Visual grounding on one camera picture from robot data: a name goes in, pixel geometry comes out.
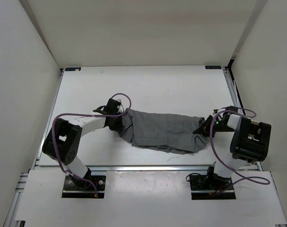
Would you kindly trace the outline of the grey pleated skirt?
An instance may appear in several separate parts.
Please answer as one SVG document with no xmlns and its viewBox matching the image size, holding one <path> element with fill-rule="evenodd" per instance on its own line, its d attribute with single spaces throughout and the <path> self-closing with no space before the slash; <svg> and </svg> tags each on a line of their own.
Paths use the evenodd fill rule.
<svg viewBox="0 0 287 227">
<path fill-rule="evenodd" d="M 122 116 L 119 136 L 134 147 L 167 153 L 197 153 L 208 144 L 208 139 L 193 132 L 205 119 L 170 113 L 146 113 L 130 109 Z"/>
</svg>

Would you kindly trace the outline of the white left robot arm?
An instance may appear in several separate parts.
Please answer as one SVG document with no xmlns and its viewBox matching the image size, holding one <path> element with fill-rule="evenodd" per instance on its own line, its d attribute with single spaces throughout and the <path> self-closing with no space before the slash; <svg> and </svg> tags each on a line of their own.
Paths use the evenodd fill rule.
<svg viewBox="0 0 287 227">
<path fill-rule="evenodd" d="M 81 137 L 98 129 L 116 125 L 118 115 L 92 115 L 63 113 L 58 115 L 43 143 L 42 152 L 55 160 L 64 173 L 75 178 L 80 189 L 87 189 L 91 184 L 89 169 L 77 156 Z"/>
</svg>

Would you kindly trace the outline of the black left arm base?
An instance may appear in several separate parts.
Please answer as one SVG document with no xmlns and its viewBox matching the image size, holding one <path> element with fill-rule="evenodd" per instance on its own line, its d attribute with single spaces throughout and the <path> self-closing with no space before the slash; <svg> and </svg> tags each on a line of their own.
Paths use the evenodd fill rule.
<svg viewBox="0 0 287 227">
<path fill-rule="evenodd" d="M 62 198 L 103 199 L 105 196 L 106 176 L 91 175 L 91 183 L 78 180 L 71 175 L 66 175 L 63 183 Z"/>
</svg>

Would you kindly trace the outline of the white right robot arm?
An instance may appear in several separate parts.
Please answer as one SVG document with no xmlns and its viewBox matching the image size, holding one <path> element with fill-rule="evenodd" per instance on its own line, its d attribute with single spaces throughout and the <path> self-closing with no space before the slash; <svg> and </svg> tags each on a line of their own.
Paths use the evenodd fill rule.
<svg viewBox="0 0 287 227">
<path fill-rule="evenodd" d="M 215 149 L 213 138 L 217 132 L 232 132 L 233 137 L 223 159 L 213 151 L 217 161 L 211 167 L 211 173 L 205 176 L 205 185 L 215 189 L 222 180 L 230 178 L 247 163 L 264 161 L 269 150 L 271 129 L 268 123 L 257 122 L 233 111 L 209 116 L 194 134 L 209 137 L 212 149 Z"/>
</svg>

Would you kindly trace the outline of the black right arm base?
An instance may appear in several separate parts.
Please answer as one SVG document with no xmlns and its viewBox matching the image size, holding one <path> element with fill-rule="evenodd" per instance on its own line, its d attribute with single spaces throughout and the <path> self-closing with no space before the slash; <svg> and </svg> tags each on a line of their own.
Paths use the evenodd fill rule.
<svg viewBox="0 0 287 227">
<path fill-rule="evenodd" d="M 236 199 L 231 178 L 218 176 L 213 166 L 208 167 L 205 175 L 191 173 L 185 179 L 190 184 L 192 200 Z"/>
</svg>

